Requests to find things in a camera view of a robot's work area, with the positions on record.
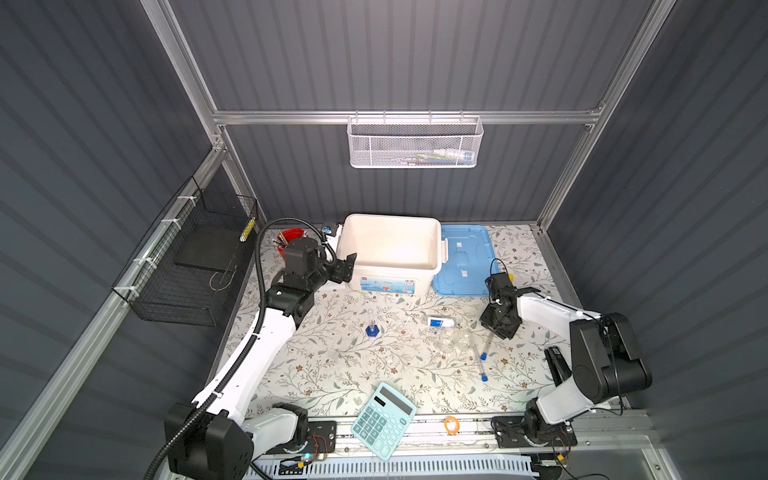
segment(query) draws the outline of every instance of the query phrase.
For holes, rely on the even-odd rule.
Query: floral tablecloth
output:
[[[487,228],[496,256],[515,275],[515,286],[536,286],[560,300],[530,227]],[[283,266],[270,234],[262,254],[267,282]],[[221,365],[243,339],[258,304],[254,269]],[[312,311],[264,376],[249,415],[275,402],[302,406],[311,416],[357,415],[380,382],[395,386],[419,413],[521,411],[529,399],[554,388],[544,349],[558,345],[569,357],[570,348],[544,327],[523,322],[514,338],[493,339],[483,362],[488,381],[483,382],[473,349],[447,346],[445,331],[427,327],[425,315],[456,319],[482,351],[488,330],[478,319],[487,304],[484,297],[446,297],[432,289],[425,296],[355,292],[343,286],[317,293]],[[381,330],[375,338],[364,331],[369,309]]]

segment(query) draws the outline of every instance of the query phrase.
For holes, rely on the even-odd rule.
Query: calculator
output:
[[[382,383],[353,423],[352,434],[377,457],[389,460],[415,415],[410,400]]]

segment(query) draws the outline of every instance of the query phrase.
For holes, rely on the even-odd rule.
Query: calculator screen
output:
[[[381,389],[382,395],[384,395],[394,406],[401,409],[403,412],[406,413],[406,415],[411,415],[413,412],[413,409],[409,406],[407,406],[401,399],[397,398],[392,392],[390,392],[386,387],[382,387]]]

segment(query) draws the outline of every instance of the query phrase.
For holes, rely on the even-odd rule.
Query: red cup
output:
[[[285,237],[288,243],[290,243],[291,240],[295,240],[303,236],[304,236],[304,230],[300,228],[292,228],[290,230],[286,230],[283,232],[283,237]],[[285,255],[283,255],[284,249],[277,247],[277,251],[280,252],[280,256],[283,258],[283,262],[286,261],[286,257]]]

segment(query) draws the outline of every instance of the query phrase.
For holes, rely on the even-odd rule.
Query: wire basket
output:
[[[132,284],[113,285],[113,290],[143,320],[202,326],[225,323],[250,266],[256,232],[244,242],[239,237],[256,215],[257,203],[252,197],[197,190],[174,219],[161,221],[164,230],[151,252],[126,265],[124,271],[133,262],[141,264]],[[203,228],[229,230],[228,237],[238,243],[221,246],[232,250],[223,271],[176,261],[187,241]]]
[[[346,131],[354,168],[472,168],[483,135],[464,115],[350,117]]]

